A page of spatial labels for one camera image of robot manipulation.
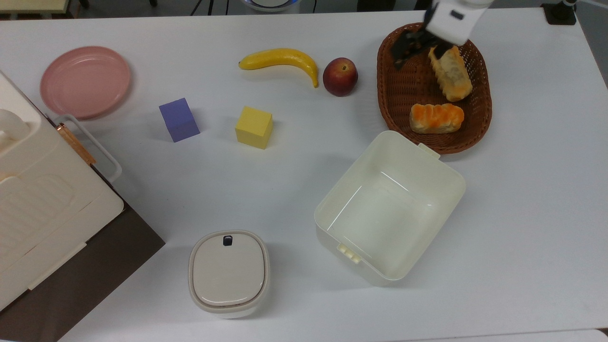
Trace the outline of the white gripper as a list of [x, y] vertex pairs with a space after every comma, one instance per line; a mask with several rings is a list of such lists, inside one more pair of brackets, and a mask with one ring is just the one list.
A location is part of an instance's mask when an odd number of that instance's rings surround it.
[[406, 29], [393, 44], [393, 65], [398, 71], [406, 61], [435, 46], [440, 60], [453, 45], [464, 45], [490, 4], [432, 4], [424, 18], [424, 28]]

